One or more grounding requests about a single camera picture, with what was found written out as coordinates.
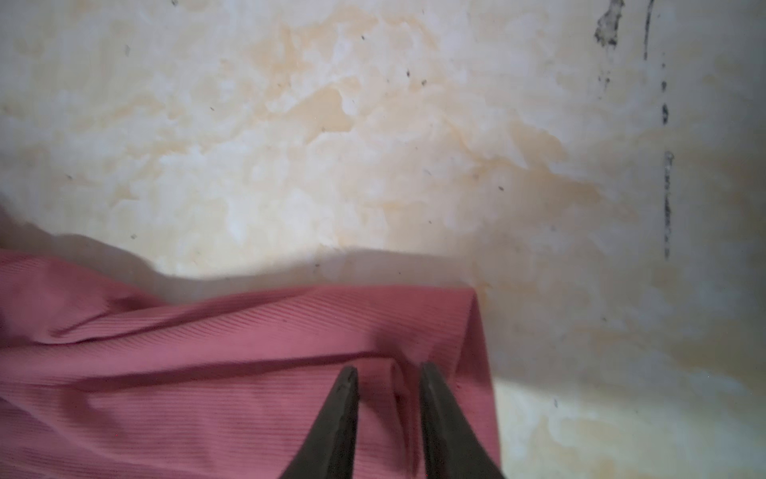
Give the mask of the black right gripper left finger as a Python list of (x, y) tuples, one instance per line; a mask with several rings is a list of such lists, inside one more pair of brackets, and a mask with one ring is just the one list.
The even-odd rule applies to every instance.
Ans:
[(344, 367), (281, 479), (351, 479), (359, 411), (359, 377)]

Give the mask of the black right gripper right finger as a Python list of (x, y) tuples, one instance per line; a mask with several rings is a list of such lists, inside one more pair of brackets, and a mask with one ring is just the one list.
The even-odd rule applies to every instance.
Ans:
[(504, 478), (434, 363), (421, 366), (419, 403), (427, 478)]

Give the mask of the pink ribbed tank top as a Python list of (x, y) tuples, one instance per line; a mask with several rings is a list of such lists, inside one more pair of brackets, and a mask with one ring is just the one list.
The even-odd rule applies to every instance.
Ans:
[(427, 361), (498, 459), (472, 289), (306, 287), (169, 305), (53, 257), (4, 251), (1, 474), (275, 478), (351, 365), (355, 476), (421, 478)]

